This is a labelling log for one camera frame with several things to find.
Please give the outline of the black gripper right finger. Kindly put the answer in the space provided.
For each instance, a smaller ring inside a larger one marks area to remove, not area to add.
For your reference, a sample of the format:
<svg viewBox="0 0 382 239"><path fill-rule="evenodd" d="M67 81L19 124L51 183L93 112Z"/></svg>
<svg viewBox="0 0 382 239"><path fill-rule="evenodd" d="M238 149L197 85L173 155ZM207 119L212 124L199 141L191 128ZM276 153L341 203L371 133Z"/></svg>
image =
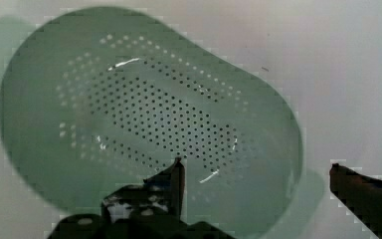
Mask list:
<svg viewBox="0 0 382 239"><path fill-rule="evenodd" d="M382 239L382 180L333 163L329 188L368 229Z"/></svg>

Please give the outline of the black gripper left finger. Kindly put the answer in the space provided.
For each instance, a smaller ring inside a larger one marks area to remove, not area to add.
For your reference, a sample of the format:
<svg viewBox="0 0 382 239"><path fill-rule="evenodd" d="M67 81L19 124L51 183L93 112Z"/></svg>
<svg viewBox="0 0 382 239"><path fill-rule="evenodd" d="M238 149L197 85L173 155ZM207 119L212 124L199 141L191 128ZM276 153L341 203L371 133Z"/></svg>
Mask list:
<svg viewBox="0 0 382 239"><path fill-rule="evenodd" d="M101 216L114 223L135 216L169 215L179 219L185 190L185 167L177 156L160 172L141 184L124 185L106 196L100 205Z"/></svg>

